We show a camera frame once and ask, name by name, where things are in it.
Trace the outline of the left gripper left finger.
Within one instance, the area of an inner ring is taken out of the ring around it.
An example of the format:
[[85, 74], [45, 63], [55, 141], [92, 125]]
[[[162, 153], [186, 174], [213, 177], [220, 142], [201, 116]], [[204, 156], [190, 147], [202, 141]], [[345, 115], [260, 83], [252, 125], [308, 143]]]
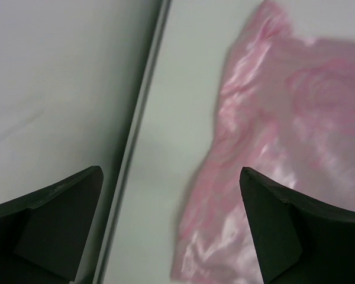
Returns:
[[0, 204], [0, 283], [75, 281], [102, 184], [91, 166]]

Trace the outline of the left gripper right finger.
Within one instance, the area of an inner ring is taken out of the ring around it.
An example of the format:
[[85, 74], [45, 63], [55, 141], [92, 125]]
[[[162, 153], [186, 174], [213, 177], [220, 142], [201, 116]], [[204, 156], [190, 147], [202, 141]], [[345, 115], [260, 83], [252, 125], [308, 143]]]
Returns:
[[355, 212], [250, 167], [240, 190], [264, 283], [355, 283]]

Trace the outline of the pink satin pillowcase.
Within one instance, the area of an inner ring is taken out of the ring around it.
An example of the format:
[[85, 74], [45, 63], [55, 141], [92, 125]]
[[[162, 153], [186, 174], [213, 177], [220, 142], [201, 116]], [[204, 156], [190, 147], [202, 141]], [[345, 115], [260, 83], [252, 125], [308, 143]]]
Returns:
[[355, 211], [355, 42], [297, 36], [275, 1], [257, 7], [228, 54], [172, 280], [262, 283], [239, 185], [244, 167]]

